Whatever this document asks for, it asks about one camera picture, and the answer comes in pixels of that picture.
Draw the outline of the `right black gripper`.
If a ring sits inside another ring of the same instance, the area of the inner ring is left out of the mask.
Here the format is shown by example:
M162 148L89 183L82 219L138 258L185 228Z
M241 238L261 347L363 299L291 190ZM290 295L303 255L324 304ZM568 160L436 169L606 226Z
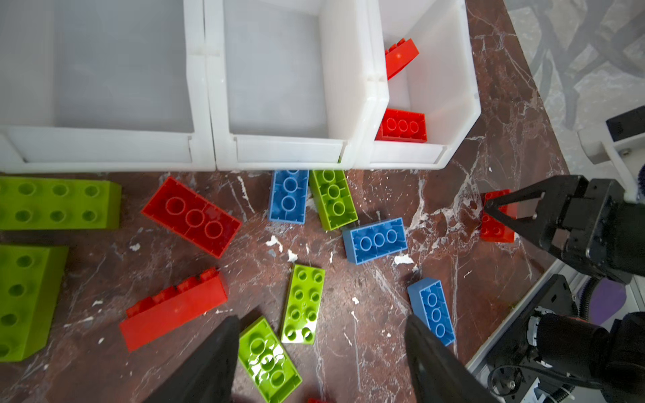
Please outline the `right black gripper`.
M644 276L644 206L624 200L615 180L552 176L485 203L491 218L580 273L614 282ZM536 201L534 215L502 212Z

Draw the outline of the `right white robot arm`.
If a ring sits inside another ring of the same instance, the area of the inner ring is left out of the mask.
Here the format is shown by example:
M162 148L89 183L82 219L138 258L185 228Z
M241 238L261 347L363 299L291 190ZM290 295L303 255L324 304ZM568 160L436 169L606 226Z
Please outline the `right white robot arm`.
M483 219L500 223L588 277L575 302L562 275L521 312L487 358L488 391L513 402L543 383L544 401L575 388L598 390L609 402L644 399L644 315L628 313L610 328L589 319L602 280L626 285L644 273L644 206L624 198L610 179L554 176L518 191L485 194Z

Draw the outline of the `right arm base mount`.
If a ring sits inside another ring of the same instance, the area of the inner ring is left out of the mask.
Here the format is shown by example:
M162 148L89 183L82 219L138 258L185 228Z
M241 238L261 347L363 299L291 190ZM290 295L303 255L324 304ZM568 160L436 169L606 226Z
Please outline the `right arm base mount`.
M485 386L492 386L493 397L500 402L520 402L532 389L538 376L520 367L544 369L537 350L529 344L527 330L534 313L555 313L562 316L578 315L569 284L563 275L552 275L519 307L512 320L502 328L486 351L483 364L478 368Z

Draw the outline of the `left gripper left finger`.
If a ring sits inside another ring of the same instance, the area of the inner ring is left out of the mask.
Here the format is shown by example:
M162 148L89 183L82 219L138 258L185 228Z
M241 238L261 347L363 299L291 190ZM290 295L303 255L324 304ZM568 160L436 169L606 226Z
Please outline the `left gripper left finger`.
M240 345L240 319L229 316L147 402L230 402Z

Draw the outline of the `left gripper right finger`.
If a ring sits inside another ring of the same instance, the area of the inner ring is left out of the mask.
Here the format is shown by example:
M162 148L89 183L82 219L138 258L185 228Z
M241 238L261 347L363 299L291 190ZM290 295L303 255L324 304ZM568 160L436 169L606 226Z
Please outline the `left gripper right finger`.
M495 402L437 336L415 316L406 319L405 345L418 402Z

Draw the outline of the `red lego bottom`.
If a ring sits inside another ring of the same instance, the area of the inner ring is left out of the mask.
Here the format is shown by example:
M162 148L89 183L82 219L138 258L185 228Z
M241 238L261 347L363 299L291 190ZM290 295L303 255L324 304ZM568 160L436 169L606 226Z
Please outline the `red lego bottom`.
M386 50L387 79L391 80L405 69L419 55L418 48L412 39L401 39Z

